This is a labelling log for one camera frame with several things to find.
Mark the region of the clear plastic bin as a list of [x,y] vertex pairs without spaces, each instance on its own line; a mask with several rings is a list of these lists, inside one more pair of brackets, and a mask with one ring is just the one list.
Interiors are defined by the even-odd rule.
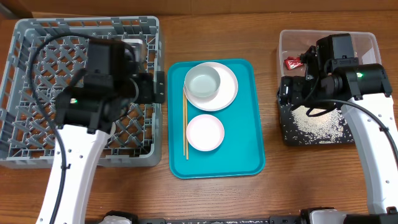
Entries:
[[[333,30],[283,30],[277,48],[277,81],[283,76],[305,75],[306,66],[288,70],[284,63],[287,57],[297,58],[305,53],[316,41],[328,35],[339,34]],[[377,40],[370,32],[350,32],[354,55],[360,64],[382,63]]]

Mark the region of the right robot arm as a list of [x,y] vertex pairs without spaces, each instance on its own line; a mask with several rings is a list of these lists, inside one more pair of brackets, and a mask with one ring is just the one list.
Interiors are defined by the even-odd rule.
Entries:
[[349,33],[328,35],[299,57],[303,75],[280,78],[279,106],[290,112],[306,107],[307,116],[340,110],[361,160],[368,214],[332,207],[303,209],[295,223],[397,223],[397,126],[392,86],[379,63],[362,64]]

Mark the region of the teal plastic tray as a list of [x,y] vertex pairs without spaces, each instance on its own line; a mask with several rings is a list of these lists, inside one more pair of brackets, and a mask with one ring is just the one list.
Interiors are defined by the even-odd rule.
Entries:
[[253,67],[247,60],[240,58],[224,59],[220,63],[230,68],[238,81],[234,101],[225,109],[212,114],[224,126],[223,142],[210,152],[201,152],[190,146],[188,157],[183,156],[183,81],[186,73],[199,63],[179,62],[168,70],[169,165],[172,173],[180,179],[256,175],[265,166]]

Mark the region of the pink shallow bowl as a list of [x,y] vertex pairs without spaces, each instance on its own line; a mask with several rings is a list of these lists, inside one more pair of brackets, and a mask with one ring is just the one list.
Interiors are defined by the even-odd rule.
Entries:
[[187,125],[188,143],[198,151],[209,152],[221,145],[224,139],[222,122],[210,114],[194,117]]

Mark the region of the red snack wrapper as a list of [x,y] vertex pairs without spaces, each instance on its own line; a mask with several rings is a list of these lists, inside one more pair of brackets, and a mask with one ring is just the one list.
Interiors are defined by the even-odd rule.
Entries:
[[300,57],[287,57],[284,60],[284,64],[287,68],[287,70],[293,70],[295,68],[299,68],[303,66],[303,63],[301,62]]

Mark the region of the white round plate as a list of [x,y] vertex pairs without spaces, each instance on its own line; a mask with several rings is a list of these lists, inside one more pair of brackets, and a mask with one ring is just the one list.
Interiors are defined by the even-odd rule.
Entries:
[[216,69],[221,78],[220,88],[212,98],[197,98],[187,92],[184,87],[187,100],[198,109],[204,111],[218,111],[230,105],[238,93],[238,81],[236,75],[226,65],[217,62],[201,63]]

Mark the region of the grey bowl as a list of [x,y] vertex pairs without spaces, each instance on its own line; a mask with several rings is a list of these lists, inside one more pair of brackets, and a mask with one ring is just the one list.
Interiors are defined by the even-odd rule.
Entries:
[[213,67],[199,64],[185,75],[184,87],[194,97],[212,98],[220,88],[221,78]]

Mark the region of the grey dishwasher rack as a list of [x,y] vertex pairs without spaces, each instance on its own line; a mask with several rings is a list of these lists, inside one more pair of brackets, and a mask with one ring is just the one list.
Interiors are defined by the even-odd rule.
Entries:
[[[55,137],[45,120],[55,98],[86,65],[87,36],[145,41],[141,71],[164,71],[160,22],[154,16],[77,17],[19,20],[1,77],[1,165],[11,169],[49,168]],[[150,105],[131,105],[116,121],[115,134],[99,159],[104,167],[150,167],[162,156],[160,134],[152,136]]]

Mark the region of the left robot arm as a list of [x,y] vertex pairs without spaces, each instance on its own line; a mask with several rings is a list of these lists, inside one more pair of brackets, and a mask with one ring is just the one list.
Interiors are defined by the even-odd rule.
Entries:
[[57,143],[38,223],[85,221],[100,155],[131,105],[150,105],[152,136],[161,133],[164,73],[154,78],[141,72],[144,47],[141,39],[90,37],[86,68],[57,95],[55,118],[48,120]]

